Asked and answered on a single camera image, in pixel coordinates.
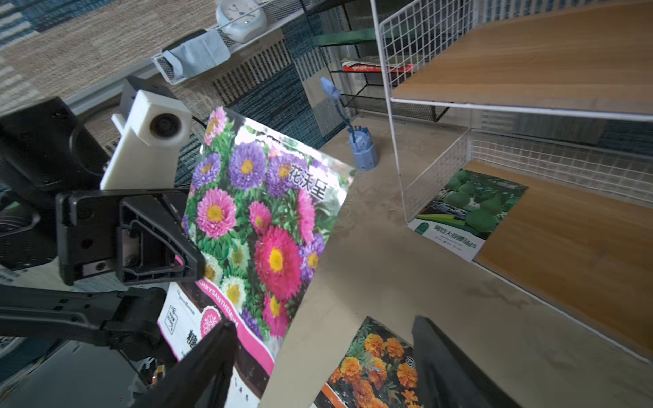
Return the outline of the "green gourd seed bag bottom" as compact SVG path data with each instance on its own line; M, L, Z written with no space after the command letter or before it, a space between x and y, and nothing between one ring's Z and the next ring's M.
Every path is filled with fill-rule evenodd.
M408 227L472 262L527 190L511 180L460 169Z

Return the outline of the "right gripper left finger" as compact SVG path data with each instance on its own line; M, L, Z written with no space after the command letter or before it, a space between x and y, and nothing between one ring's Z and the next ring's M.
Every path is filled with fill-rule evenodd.
M236 325L221 321L134 407L224 407L238 345Z

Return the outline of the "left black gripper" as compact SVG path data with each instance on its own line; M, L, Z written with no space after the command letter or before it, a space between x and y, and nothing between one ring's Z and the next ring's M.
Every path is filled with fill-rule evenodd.
M57 195L56 240L64 284L113 274L126 285L196 282L205 259L182 226L184 190L132 195L77 190ZM118 350L130 360L172 362L157 324L161 288L61 292L1 286L1 334L74 340Z

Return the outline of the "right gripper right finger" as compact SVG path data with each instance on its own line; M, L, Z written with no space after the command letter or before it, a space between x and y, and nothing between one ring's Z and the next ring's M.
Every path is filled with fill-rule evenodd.
M433 321L413 321L418 398L425 407L517 407Z

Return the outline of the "orange marigold seed bag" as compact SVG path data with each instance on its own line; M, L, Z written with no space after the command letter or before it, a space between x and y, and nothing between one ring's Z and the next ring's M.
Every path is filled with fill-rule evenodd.
M368 316L313 407L421 407L413 347Z

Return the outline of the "pink flower seed bag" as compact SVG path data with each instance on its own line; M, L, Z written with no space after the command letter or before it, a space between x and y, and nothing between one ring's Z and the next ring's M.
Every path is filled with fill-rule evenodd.
M259 405L354 177L232 110L210 114L182 219L204 275L170 284L158 326L182 359L217 324L235 324L227 406Z

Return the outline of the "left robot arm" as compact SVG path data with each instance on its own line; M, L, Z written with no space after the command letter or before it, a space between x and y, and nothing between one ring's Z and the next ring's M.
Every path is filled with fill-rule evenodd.
M188 193L174 185L192 115L173 97L139 91L116 122L121 138L108 155L59 98L2 115L2 265L57 260L68 286L114 273L125 290L2 285L1 333L175 363L158 324L163 285L194 282L205 265L183 230Z

